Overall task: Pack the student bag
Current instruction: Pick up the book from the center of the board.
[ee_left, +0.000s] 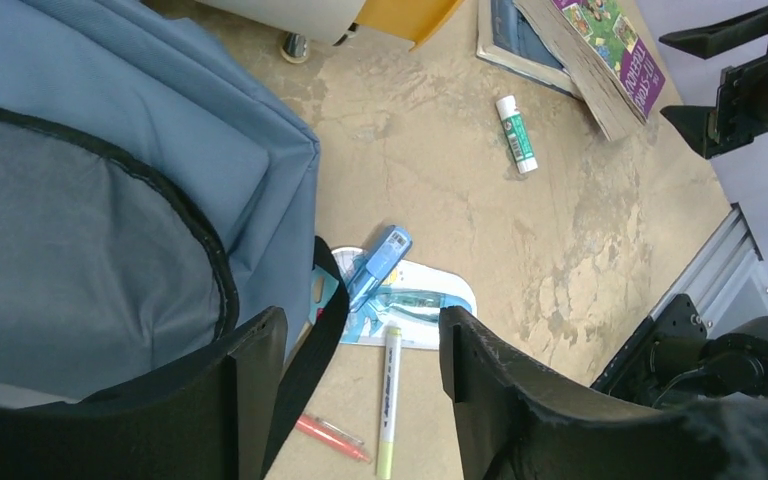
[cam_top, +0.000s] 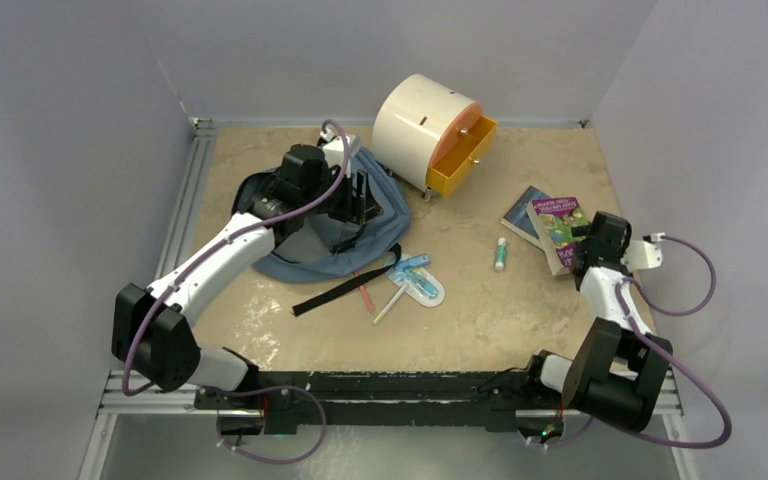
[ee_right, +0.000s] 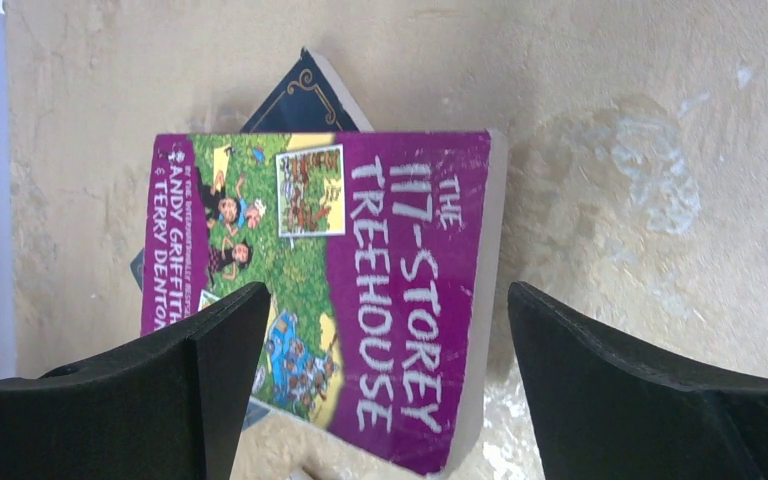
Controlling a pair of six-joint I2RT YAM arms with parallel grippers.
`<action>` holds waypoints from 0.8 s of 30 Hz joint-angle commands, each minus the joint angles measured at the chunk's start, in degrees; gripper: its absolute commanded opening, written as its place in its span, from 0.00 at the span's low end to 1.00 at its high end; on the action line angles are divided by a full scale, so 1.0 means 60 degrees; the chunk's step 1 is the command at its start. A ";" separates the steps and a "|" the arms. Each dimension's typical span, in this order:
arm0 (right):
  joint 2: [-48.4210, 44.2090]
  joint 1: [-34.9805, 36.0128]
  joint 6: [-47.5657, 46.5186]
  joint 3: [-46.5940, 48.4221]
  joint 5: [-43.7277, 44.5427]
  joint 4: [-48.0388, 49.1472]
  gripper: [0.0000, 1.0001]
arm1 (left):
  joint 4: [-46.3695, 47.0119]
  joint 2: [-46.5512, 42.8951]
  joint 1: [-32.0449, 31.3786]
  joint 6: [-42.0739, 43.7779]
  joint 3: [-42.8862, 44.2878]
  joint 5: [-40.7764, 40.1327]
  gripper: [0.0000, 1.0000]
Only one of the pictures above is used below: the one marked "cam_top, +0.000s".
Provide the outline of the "purple children's book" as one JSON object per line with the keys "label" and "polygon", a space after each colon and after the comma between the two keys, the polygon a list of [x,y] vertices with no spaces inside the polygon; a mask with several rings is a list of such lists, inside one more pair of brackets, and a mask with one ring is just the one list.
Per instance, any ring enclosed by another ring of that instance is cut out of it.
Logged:
{"label": "purple children's book", "polygon": [[570,229],[589,223],[577,198],[535,199],[527,206],[526,211],[539,236],[551,274],[569,274],[577,241],[577,238],[570,234]]}

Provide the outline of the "blue backpack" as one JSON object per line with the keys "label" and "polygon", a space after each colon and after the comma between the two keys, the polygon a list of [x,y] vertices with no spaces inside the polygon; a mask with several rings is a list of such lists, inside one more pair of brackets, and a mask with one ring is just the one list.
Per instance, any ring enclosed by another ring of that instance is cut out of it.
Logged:
{"label": "blue backpack", "polygon": [[[357,170],[368,171],[371,191],[381,207],[381,214],[370,222],[338,221],[326,215],[315,215],[300,222],[290,219],[277,222],[271,227],[275,235],[274,250],[253,265],[257,272],[283,283],[343,281],[325,293],[294,306],[296,315],[333,301],[382,275],[384,271],[377,269],[359,278],[352,276],[386,254],[400,253],[399,241],[411,225],[410,210],[399,182],[390,176],[368,149],[361,147],[353,158],[349,157],[348,150],[344,149],[344,152],[343,164],[351,167],[353,184],[353,174]],[[245,178],[237,189],[233,213],[246,213],[244,182],[251,176]]]}

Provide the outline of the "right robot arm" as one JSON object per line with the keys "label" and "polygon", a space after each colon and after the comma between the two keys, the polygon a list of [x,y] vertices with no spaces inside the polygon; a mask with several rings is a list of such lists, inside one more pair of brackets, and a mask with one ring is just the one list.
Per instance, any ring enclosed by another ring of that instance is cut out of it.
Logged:
{"label": "right robot arm", "polygon": [[586,226],[571,263],[577,291],[593,322],[575,357],[542,351],[521,381],[524,399],[544,407],[561,395],[566,409],[632,432],[649,423],[669,364],[652,349],[671,351],[640,316],[627,282],[638,270],[661,266],[660,235],[632,237],[630,223],[599,211]]}

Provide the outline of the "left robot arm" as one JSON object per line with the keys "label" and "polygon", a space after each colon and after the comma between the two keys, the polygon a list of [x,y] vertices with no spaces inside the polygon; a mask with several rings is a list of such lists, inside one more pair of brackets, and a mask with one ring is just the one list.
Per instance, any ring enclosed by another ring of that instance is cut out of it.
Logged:
{"label": "left robot arm", "polygon": [[192,328],[240,274],[295,234],[310,216],[357,225],[365,233],[382,216],[370,186],[374,169],[361,147],[335,139],[298,144],[281,165],[243,180],[224,229],[177,269],[141,288],[133,283],[115,298],[111,351],[128,371],[174,391],[185,383],[219,389],[232,408],[257,399],[249,363],[227,349],[200,347]]}

